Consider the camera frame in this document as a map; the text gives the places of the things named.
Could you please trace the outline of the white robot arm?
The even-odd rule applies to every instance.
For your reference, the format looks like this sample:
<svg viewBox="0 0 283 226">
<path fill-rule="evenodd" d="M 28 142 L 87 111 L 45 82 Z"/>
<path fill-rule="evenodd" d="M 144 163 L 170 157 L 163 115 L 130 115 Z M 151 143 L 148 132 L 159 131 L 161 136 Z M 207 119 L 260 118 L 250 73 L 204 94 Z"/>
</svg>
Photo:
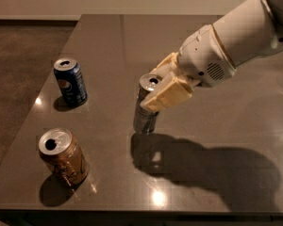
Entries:
<svg viewBox="0 0 283 226">
<path fill-rule="evenodd" d="M 181 104 L 197 86 L 214 87 L 243 63 L 283 51 L 283 0 L 246 0 L 187 37 L 151 74 L 161 78 L 141 101 L 149 112 Z"/>
</svg>

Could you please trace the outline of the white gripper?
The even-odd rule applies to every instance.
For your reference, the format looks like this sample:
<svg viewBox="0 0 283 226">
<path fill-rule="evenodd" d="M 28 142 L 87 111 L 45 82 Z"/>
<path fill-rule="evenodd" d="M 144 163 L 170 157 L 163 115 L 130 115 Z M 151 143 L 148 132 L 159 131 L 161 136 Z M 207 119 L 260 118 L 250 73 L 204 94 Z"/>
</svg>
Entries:
<svg viewBox="0 0 283 226">
<path fill-rule="evenodd" d="M 171 53 L 150 73 L 163 78 L 143 104 L 152 111 L 181 104 L 193 95 L 191 80 L 173 73 L 178 68 L 203 87 L 216 85 L 232 78 L 236 68 L 225 53 L 212 25 L 205 25 L 186 38 L 178 53 Z"/>
</svg>

